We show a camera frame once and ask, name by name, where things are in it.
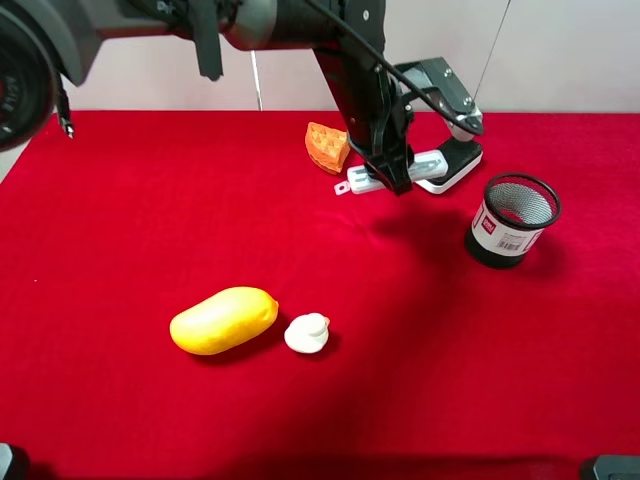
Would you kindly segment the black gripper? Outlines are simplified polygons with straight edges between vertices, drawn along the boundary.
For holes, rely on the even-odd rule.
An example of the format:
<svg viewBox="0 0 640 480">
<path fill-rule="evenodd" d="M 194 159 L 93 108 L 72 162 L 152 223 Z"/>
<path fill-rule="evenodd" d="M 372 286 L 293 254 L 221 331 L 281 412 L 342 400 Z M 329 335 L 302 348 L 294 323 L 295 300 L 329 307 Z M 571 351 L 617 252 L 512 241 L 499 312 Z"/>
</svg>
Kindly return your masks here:
<svg viewBox="0 0 640 480">
<path fill-rule="evenodd" d="M 347 126 L 352 147 L 364 159 L 383 153 L 380 163 L 364 163 L 368 176 L 396 196 L 412 189 L 409 168 L 414 153 L 408 130 L 415 115 L 401 98 L 400 86 L 377 63 L 337 49 L 318 48 L 314 55 Z"/>
</svg>

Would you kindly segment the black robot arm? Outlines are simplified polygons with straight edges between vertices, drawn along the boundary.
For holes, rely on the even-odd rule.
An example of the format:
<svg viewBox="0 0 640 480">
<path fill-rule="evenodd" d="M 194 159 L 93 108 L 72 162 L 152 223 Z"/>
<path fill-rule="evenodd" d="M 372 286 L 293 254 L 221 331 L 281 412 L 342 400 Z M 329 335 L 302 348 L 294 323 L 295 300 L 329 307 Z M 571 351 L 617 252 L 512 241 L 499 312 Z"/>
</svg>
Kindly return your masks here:
<svg viewBox="0 0 640 480">
<path fill-rule="evenodd" d="M 220 44 L 310 49 L 368 173 L 410 190 L 414 154 L 398 70 L 384 57 L 382 1 L 5 1 L 1 5 L 1 147 L 26 143 L 58 115 L 72 134 L 64 82 L 85 82 L 102 44 L 173 35 L 193 43 L 199 72 L 223 74 Z"/>
</svg>

